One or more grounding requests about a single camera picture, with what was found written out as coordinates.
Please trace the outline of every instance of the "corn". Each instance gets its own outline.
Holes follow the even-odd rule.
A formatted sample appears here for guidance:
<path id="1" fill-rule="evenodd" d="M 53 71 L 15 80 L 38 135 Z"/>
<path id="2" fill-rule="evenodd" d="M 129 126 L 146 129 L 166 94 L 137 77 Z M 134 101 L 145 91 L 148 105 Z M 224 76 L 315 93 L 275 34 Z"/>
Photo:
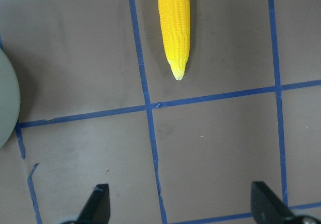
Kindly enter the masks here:
<path id="1" fill-rule="evenodd" d="M 181 80 L 190 52 L 190 0 L 158 0 L 158 11 L 166 58 Z"/>

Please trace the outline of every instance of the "plate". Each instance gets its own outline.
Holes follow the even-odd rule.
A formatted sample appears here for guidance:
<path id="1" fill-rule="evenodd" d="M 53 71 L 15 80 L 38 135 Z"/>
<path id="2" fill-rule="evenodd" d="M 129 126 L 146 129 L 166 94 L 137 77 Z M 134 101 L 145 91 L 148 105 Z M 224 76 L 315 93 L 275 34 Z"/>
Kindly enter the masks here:
<path id="1" fill-rule="evenodd" d="M 0 147 L 10 137 L 18 120 L 20 90 L 16 73 L 0 49 Z"/>

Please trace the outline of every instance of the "yellow corn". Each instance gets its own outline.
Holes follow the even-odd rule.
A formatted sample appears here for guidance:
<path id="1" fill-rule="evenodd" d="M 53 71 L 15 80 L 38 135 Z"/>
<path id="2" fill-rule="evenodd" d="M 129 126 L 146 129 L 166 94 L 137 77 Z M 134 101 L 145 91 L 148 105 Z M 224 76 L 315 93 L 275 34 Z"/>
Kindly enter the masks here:
<path id="1" fill-rule="evenodd" d="M 167 61 L 181 80 L 190 52 L 190 0 L 158 0 L 158 11 Z"/>

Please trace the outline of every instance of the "floor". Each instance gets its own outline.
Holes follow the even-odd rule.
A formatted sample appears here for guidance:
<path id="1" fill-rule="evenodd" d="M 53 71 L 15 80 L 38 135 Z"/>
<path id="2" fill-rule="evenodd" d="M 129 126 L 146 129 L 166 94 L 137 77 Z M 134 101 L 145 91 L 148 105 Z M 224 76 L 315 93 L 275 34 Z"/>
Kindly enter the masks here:
<path id="1" fill-rule="evenodd" d="M 1 222 L 59 223 L 109 183 L 110 224 L 253 224 L 254 180 L 321 216 L 321 0 L 191 0 L 182 81 L 157 0 L 0 5 L 22 99 Z"/>

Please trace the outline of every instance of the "blue tape line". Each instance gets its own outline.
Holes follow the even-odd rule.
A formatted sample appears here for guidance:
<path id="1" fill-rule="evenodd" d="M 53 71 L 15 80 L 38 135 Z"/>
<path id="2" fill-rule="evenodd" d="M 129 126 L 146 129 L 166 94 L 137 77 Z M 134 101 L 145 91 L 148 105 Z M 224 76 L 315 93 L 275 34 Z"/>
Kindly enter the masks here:
<path id="1" fill-rule="evenodd" d="M 291 206 L 290 209 L 303 210 L 303 209 L 311 209 L 311 208 L 318 208 L 318 207 L 321 207 L 321 202 L 309 203 L 309 204 L 303 204 L 303 205 L 295 205 L 295 206 Z M 248 217 L 252 217 L 252 214 L 251 213 L 242 213 L 242 214 L 235 214 L 235 215 L 225 215 L 225 216 L 212 217 L 212 218 L 199 219 L 199 220 L 175 222 L 172 224 L 203 224 L 203 223 L 211 223 L 211 222 L 248 218 Z"/>
<path id="2" fill-rule="evenodd" d="M 24 145 L 24 139 L 22 137 L 21 126 L 20 126 L 19 120 L 16 123 L 15 130 L 16 130 L 16 136 L 18 138 L 18 144 L 19 144 L 21 158 L 25 159 L 26 158 L 26 149 L 25 149 L 25 145 Z"/>
<path id="3" fill-rule="evenodd" d="M 146 107 L 144 105 L 134 106 L 134 107 L 124 107 L 124 108 L 118 108 L 118 109 L 112 109 L 112 110 L 93 112 L 93 113 L 88 113 L 88 114 L 58 117 L 58 118 L 54 118 L 52 120 L 30 121 L 30 122 L 20 123 L 20 127 L 23 129 L 23 128 L 41 126 L 41 125 L 50 125 L 50 124 L 70 122 L 70 121 L 76 121 L 76 120 L 86 120 L 86 119 L 92 119 L 92 118 L 98 118 L 98 117 L 105 117 L 105 116 L 111 116 L 111 115 L 120 115 L 120 114 L 144 111 L 145 109 L 146 109 Z"/>
<path id="4" fill-rule="evenodd" d="M 206 218 L 206 219 L 200 219 L 200 220 L 175 222 L 173 224 L 203 224 L 203 223 L 235 220 L 235 219 L 242 219 L 242 218 L 249 218 L 249 217 L 252 217 L 251 213 L 242 213 L 242 214 L 225 215 L 225 216 L 212 217 L 212 218 Z"/>
<path id="5" fill-rule="evenodd" d="M 220 100 L 220 99 L 226 99 L 226 98 L 242 97 L 242 96 L 261 94 L 261 93 L 267 93 L 267 92 L 275 92 L 275 90 L 276 90 L 275 86 L 271 86 L 271 87 L 262 87 L 262 88 L 236 91 L 236 92 L 219 93 L 219 94 L 201 96 L 201 97 L 191 97 L 191 98 L 184 98 L 179 100 L 156 102 L 152 104 L 152 108 L 178 106 L 178 105 L 191 104 L 191 103 L 197 103 L 197 102 L 207 102 L 207 101 L 214 101 L 214 100 Z"/>
<path id="6" fill-rule="evenodd" d="M 35 164 L 34 167 L 32 168 L 32 171 L 30 172 L 30 174 L 28 176 L 27 182 L 28 182 L 28 187 L 29 187 L 31 200 L 32 200 L 32 202 L 34 204 L 34 211 L 36 213 L 37 224 L 42 224 L 42 220 L 41 220 L 40 213 L 39 213 L 37 197 L 36 197 L 35 188 L 34 188 L 34 183 L 32 181 L 32 175 L 33 175 L 33 173 L 34 173 L 34 171 L 35 171 L 37 166 L 38 166 L 38 164 Z"/>
<path id="7" fill-rule="evenodd" d="M 145 66 L 144 66 L 144 59 L 142 54 L 141 42 L 140 42 L 135 0 L 129 0 L 129 7 L 130 7 L 132 28 L 134 32 L 134 39 L 135 39 L 135 45 L 136 45 L 136 53 L 137 53 L 137 59 L 138 59 L 141 87 L 143 90 L 144 100 L 146 105 L 149 139 L 151 144 L 152 158 L 154 162 L 154 171 L 155 171 L 155 178 L 156 178 L 156 185 L 157 185 L 157 192 L 158 192 L 160 214 L 162 216 L 163 224 L 167 224 L 167 215 L 166 215 L 166 210 L 165 210 L 164 202 L 162 198 L 161 183 L 160 183 L 159 174 L 158 174 L 158 152 L 157 152 L 157 145 L 156 145 L 156 138 L 155 138 L 154 121 L 152 116 L 152 108 L 150 104 L 147 78 L 145 74 Z"/>
<path id="8" fill-rule="evenodd" d="M 321 207 L 321 202 L 303 204 L 303 205 L 295 205 L 295 206 L 291 206 L 290 208 L 304 210 L 304 209 L 311 209 L 311 208 L 317 208 L 317 207 Z"/>
<path id="9" fill-rule="evenodd" d="M 284 126 L 283 126 L 283 109 L 281 92 L 276 92 L 276 111 L 277 125 L 279 134 L 279 149 L 280 149 L 280 164 L 281 164 L 281 183 L 282 197 L 285 205 L 288 205 L 287 197 L 287 180 L 286 180 L 286 157 L 285 157 L 285 141 L 284 141 Z"/>
<path id="10" fill-rule="evenodd" d="M 274 81 L 275 81 L 275 86 L 276 86 L 275 96 L 276 96 L 277 124 L 278 124 L 279 146 L 280 146 L 282 197 L 283 197 L 284 204 L 288 205 L 287 180 L 286 180 L 286 158 L 285 158 L 284 128 L 283 128 L 283 110 L 282 110 L 282 92 L 281 92 L 282 86 L 281 86 L 278 47 L 277 47 L 274 0 L 268 0 L 268 5 L 269 5 L 271 40 L 272 40 Z"/>
<path id="11" fill-rule="evenodd" d="M 292 89 L 297 89 L 297 88 L 313 87 L 313 86 L 321 86 L 321 80 L 313 80 L 313 81 L 307 81 L 307 82 L 286 84 L 286 85 L 282 86 L 282 90 L 292 90 Z"/>

